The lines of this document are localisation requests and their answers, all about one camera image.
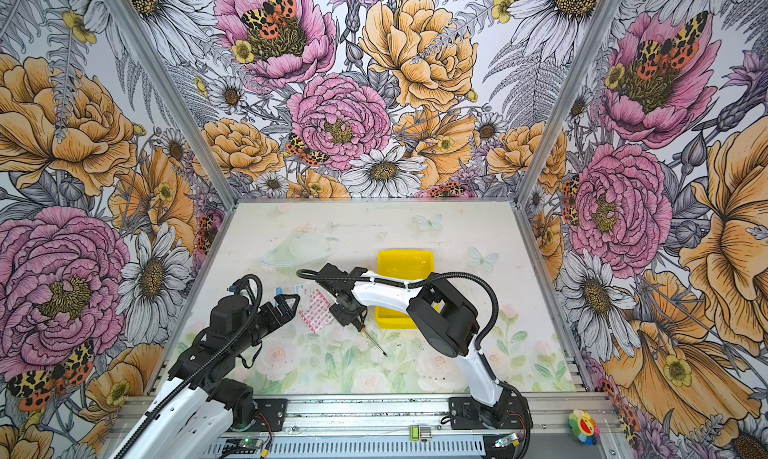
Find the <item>orange black handled screwdriver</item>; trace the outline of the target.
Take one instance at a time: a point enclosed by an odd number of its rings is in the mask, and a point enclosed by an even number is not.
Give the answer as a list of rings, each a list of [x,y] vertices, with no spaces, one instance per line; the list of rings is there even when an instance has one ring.
[[[355,326],[355,328],[363,334],[381,353],[384,357],[387,357],[387,352],[383,349],[383,347],[374,339],[374,337],[367,331],[364,322],[360,319],[354,319],[352,324]]]

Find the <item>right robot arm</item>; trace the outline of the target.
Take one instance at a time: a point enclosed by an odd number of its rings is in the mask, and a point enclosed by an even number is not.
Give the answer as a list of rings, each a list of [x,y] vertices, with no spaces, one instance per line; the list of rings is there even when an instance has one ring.
[[[454,430],[511,429],[523,432],[533,426],[527,399],[492,369],[482,341],[499,316],[498,298],[482,278],[466,272],[431,273],[408,281],[386,277],[366,268],[344,272],[332,264],[319,271],[301,269],[297,276],[316,282],[335,302],[330,314],[342,326],[365,328],[367,310],[381,307],[404,313],[425,341],[452,360],[469,387],[467,397],[449,400],[448,418]],[[478,310],[452,283],[462,279],[480,286],[491,302],[490,318],[478,323]]]

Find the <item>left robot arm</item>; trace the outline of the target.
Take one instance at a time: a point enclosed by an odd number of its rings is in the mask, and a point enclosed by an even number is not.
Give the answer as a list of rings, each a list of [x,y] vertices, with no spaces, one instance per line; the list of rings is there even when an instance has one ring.
[[[228,375],[246,350],[289,323],[300,296],[280,294],[255,304],[229,295],[210,312],[209,325],[181,353],[147,411],[111,454],[113,458],[199,458],[232,426],[255,416],[253,388]]]

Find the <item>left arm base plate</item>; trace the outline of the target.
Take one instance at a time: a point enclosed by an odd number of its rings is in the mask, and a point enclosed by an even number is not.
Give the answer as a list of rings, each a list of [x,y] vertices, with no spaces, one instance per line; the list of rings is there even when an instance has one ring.
[[[287,417],[287,399],[253,398],[253,410],[245,432],[281,432]]]

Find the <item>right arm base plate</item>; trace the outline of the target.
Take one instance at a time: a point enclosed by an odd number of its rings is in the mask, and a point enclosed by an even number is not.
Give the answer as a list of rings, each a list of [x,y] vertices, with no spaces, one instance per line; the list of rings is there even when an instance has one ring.
[[[533,425],[521,399],[508,395],[502,395],[493,406],[470,396],[449,397],[448,417],[453,430],[522,430]]]

